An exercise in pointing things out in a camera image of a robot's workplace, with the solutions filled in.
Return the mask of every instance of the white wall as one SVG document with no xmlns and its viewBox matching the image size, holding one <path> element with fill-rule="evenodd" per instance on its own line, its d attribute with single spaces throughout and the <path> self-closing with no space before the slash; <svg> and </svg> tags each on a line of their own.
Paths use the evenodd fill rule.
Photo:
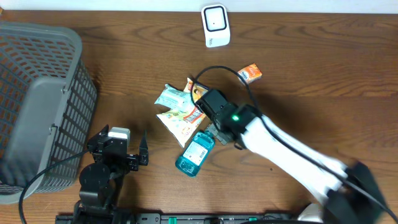
<svg viewBox="0 0 398 224">
<path fill-rule="evenodd" d="M 4 9 L 188 11 L 224 4 L 229 12 L 398 13 L 398 0 L 0 0 Z"/>
</svg>

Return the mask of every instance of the orange snack package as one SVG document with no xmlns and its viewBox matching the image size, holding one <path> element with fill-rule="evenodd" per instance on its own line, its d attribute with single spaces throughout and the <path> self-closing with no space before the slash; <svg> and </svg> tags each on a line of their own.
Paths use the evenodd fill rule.
<svg viewBox="0 0 398 224">
<path fill-rule="evenodd" d="M 261 78 L 262 76 L 261 71 L 259 70 L 259 68 L 257 68 L 257 65 L 255 63 L 240 69 L 240 71 L 238 71 L 238 74 L 240 74 L 240 76 L 244 78 L 247 84 Z"/>
</svg>

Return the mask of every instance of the wood grain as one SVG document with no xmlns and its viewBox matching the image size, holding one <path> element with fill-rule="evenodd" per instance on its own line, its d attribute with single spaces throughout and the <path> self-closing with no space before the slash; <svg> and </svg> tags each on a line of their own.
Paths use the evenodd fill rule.
<svg viewBox="0 0 398 224">
<path fill-rule="evenodd" d="M 83 41 L 82 59 L 98 87 L 91 135 L 105 124 L 132 131 L 136 152 L 148 130 L 150 163 L 129 174 L 121 207 L 164 213 L 299 211 L 311 196 L 274 164 L 233 146 L 216 146 L 197 178 L 174 162 L 183 149 L 155 118 L 165 83 L 209 65 L 239 70 L 257 63 L 251 84 L 265 114 L 322 153 L 373 171 L 398 213 L 398 16 L 230 13 L 231 43 L 205 47 L 199 13 L 5 11 L 7 21 L 65 26 Z M 237 103 L 249 102 L 236 77 L 210 71 L 203 83 Z M 90 155 L 82 166 L 92 163 Z M 35 194 L 24 204 L 29 223 L 53 223 L 72 212 L 80 185 Z M 17 205 L 1 205 L 2 223 L 18 223 Z M 384 216 L 381 223 L 392 223 Z"/>
</svg>

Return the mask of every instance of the snack package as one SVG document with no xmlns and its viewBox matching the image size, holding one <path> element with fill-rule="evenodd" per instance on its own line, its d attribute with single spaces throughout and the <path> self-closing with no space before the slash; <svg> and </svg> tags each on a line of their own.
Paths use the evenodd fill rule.
<svg viewBox="0 0 398 224">
<path fill-rule="evenodd" d="M 259 70 L 259 68 L 257 68 L 257 65 L 255 63 L 240 69 L 240 71 L 238 71 L 238 74 L 240 74 L 240 76 L 244 78 L 247 84 L 261 78 L 262 76 L 261 71 Z"/>
<path fill-rule="evenodd" d="M 165 85 L 165 89 L 155 101 L 155 104 L 163 105 L 179 111 L 190 111 L 194 107 L 189 93 L 176 90 L 169 84 Z"/>
<path fill-rule="evenodd" d="M 185 85 L 184 91 L 178 91 L 171 86 L 166 85 L 164 93 L 156 100 L 155 104 L 162 104 L 164 106 L 175 106 L 170 111 L 157 114 L 156 117 L 166 126 L 166 128 L 174 135 L 181 147 L 185 147 L 185 143 L 190 139 L 199 124 L 205 119 L 204 115 L 196 106 L 193 105 L 190 99 L 190 90 L 192 88 L 192 81 L 188 78 L 188 83 Z M 208 91 L 207 87 L 195 85 L 193 89 L 193 100 L 196 101 Z M 189 104 L 181 103 L 187 102 L 186 93 L 189 96 Z"/>
</svg>

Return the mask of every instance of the white device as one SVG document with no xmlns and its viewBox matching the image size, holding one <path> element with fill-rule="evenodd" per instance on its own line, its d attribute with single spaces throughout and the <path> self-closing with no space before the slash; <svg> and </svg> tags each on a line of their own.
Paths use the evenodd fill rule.
<svg viewBox="0 0 398 224">
<path fill-rule="evenodd" d="M 113 137 L 113 138 L 126 139 L 127 147 L 129 147 L 129 143 L 130 143 L 130 130 L 129 129 L 113 127 L 108 132 L 108 136 Z"/>
<path fill-rule="evenodd" d="M 201 10 L 201 18 L 207 47 L 219 47 L 229 43 L 231 31 L 226 8 L 223 5 L 205 6 Z"/>
<path fill-rule="evenodd" d="M 325 156 L 279 129 L 267 116 L 262 116 L 267 126 L 284 142 L 296 150 L 323 164 L 340 176 L 347 178 L 347 166 L 341 161 Z M 254 118 L 241 135 L 243 143 L 252 152 L 263 156 L 298 180 L 310 193 L 324 205 L 329 190 L 338 190 L 342 183 L 334 175 L 313 165 L 306 159 L 286 148 L 274 139 L 264 127 L 260 118 Z"/>
</svg>

